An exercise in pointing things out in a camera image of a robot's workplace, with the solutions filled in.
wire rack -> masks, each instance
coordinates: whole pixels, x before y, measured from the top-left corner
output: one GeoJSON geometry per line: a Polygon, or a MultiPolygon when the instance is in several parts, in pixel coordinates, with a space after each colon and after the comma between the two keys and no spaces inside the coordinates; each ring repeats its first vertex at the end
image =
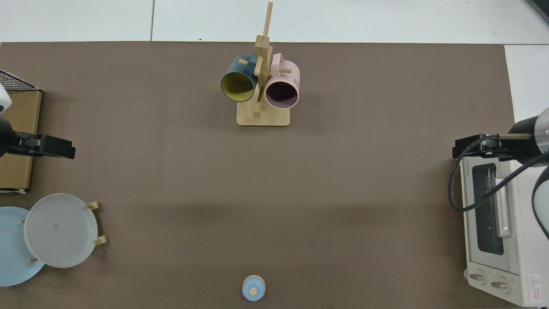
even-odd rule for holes
{"type": "Polygon", "coordinates": [[[0,84],[6,90],[15,91],[36,91],[39,90],[29,84],[28,82],[20,79],[19,77],[12,75],[6,71],[0,70],[0,84]]]}

mug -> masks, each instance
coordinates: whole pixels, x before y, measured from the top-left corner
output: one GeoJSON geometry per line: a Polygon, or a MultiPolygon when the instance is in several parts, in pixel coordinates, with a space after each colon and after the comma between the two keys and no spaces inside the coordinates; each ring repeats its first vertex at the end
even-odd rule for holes
{"type": "Polygon", "coordinates": [[[257,76],[254,75],[257,60],[255,51],[236,57],[221,79],[221,90],[231,100],[245,102],[254,95],[257,76]]]}
{"type": "Polygon", "coordinates": [[[290,108],[299,100],[299,68],[282,54],[274,54],[271,76],[265,86],[265,100],[276,108],[290,108]]]}

warning label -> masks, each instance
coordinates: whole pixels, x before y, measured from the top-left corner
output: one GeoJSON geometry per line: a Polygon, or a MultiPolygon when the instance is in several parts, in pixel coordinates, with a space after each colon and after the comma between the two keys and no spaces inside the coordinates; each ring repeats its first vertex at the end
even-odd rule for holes
{"type": "Polygon", "coordinates": [[[541,282],[539,275],[530,275],[530,298],[532,302],[541,301],[541,282]]]}

plate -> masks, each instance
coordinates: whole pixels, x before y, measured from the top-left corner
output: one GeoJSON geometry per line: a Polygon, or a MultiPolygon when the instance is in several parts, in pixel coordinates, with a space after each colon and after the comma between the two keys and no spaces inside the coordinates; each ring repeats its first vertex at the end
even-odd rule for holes
{"type": "Polygon", "coordinates": [[[29,251],[53,267],[82,263],[97,240],[97,221],[78,197],[56,193],[39,200],[25,221],[25,242],[29,251]]]}
{"type": "Polygon", "coordinates": [[[25,245],[23,236],[28,210],[19,207],[0,207],[0,286],[11,286],[32,278],[44,263],[29,264],[34,256],[25,245]]]}

white plate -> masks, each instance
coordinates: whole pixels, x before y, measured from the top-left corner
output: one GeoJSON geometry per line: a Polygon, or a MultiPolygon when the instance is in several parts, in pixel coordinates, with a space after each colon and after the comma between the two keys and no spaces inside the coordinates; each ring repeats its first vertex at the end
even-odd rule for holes
{"type": "Polygon", "coordinates": [[[97,221],[86,205],[65,193],[39,200],[25,221],[25,242],[32,255],[53,267],[82,263],[97,239],[97,221]]]}

